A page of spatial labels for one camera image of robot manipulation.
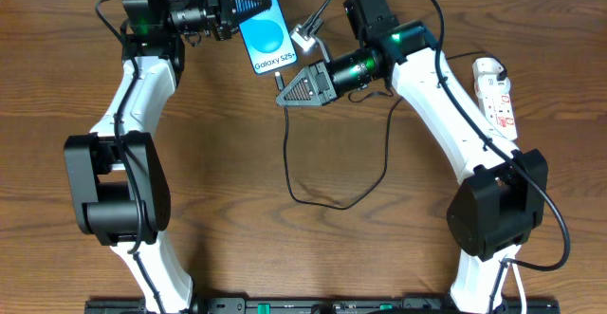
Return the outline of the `blue screen Samsung smartphone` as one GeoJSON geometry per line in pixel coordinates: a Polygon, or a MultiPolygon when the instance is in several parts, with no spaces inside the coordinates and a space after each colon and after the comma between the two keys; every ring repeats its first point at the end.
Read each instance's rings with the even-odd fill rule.
{"type": "Polygon", "coordinates": [[[271,0],[268,10],[248,19],[239,28],[255,74],[265,74],[297,62],[298,56],[278,0],[271,0]]]}

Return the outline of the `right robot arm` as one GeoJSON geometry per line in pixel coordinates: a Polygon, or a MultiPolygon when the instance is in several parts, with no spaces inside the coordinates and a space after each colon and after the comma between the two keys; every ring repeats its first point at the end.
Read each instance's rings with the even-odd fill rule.
{"type": "Polygon", "coordinates": [[[359,49],[324,56],[290,83],[279,83],[283,108],[323,106],[381,79],[420,116],[447,156],[459,188],[447,211],[460,247],[450,297],[466,313],[502,303],[506,270],[543,221],[547,163],[501,133],[451,74],[442,40],[414,21],[400,23],[386,0],[346,0],[359,49]]]}

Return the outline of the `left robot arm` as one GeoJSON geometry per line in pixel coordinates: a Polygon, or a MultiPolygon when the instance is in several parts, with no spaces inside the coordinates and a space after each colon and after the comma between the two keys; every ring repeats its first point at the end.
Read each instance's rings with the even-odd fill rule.
{"type": "Polygon", "coordinates": [[[137,300],[86,302],[88,313],[204,313],[167,232],[171,195],[154,134],[185,67],[186,46],[228,40],[272,0],[120,0],[114,29],[123,76],[106,113],[67,138],[64,160],[80,230],[115,252],[142,291],[137,300]]]}

